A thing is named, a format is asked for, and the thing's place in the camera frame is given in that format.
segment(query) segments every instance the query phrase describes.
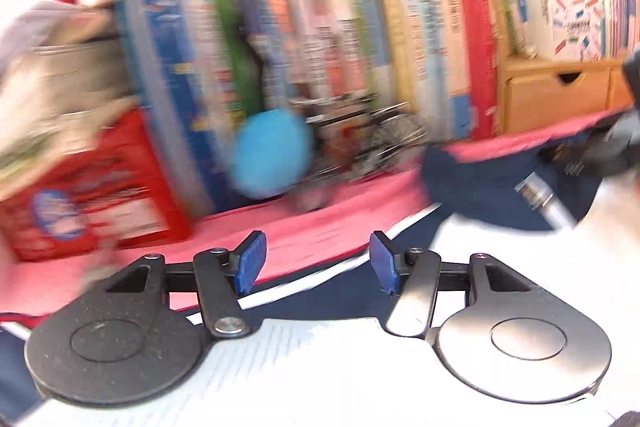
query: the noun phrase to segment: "pink surface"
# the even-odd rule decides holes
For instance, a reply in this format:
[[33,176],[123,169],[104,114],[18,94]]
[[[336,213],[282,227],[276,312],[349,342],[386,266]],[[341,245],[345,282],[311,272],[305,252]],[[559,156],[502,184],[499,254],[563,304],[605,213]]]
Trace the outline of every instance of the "pink surface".
[[[457,143],[449,150],[461,161],[503,156],[575,134],[605,115],[594,114],[515,136]],[[311,214],[293,214],[286,200],[241,208],[201,220],[187,241],[124,250],[118,253],[118,261],[125,265],[151,252],[162,253],[168,263],[190,261],[206,248],[235,248],[249,232],[259,229],[267,234],[267,262],[258,277],[264,281],[350,255],[367,244],[373,230],[387,230],[427,203],[418,171],[380,176],[341,187],[334,204]],[[59,309],[78,294],[87,262],[83,256],[14,265],[0,288],[0,312],[43,315]],[[173,308],[195,304],[194,294],[172,295]]]

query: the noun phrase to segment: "wooden shelf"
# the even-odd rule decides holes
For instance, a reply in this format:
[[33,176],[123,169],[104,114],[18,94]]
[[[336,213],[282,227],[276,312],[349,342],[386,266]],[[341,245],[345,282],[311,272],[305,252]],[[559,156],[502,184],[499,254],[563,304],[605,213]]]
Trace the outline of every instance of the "wooden shelf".
[[574,62],[574,61],[557,61],[545,60],[543,58],[521,58],[506,57],[502,64],[498,64],[500,76],[503,78],[511,78],[519,74],[536,73],[540,71],[584,71],[599,70],[602,68],[610,68],[622,65],[624,57],[603,58],[593,62]]

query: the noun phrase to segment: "blue ball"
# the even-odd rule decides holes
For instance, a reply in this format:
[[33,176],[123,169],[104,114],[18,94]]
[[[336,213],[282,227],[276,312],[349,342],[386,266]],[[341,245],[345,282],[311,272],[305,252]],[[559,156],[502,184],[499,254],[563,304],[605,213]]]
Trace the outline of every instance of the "blue ball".
[[249,198],[277,196],[306,174],[312,149],[311,129],[302,118],[285,109],[258,113],[238,130],[231,180]]

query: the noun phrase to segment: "drawer handle cutout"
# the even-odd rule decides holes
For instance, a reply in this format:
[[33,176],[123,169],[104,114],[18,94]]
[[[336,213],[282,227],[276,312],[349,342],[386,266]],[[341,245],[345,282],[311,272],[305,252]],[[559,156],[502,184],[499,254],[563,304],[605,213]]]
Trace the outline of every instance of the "drawer handle cutout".
[[575,82],[580,76],[580,73],[558,73],[558,78],[565,85],[568,86],[572,82]]

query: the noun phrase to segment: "wooden drawer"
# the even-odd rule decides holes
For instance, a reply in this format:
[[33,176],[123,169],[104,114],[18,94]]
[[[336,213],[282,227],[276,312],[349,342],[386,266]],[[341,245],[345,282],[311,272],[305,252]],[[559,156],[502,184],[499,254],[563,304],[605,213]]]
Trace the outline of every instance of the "wooden drawer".
[[628,109],[634,105],[631,91],[626,84],[624,75],[620,68],[612,68],[609,81],[609,97],[607,98],[607,109]]
[[506,85],[504,132],[522,132],[607,108],[611,69],[514,76]]

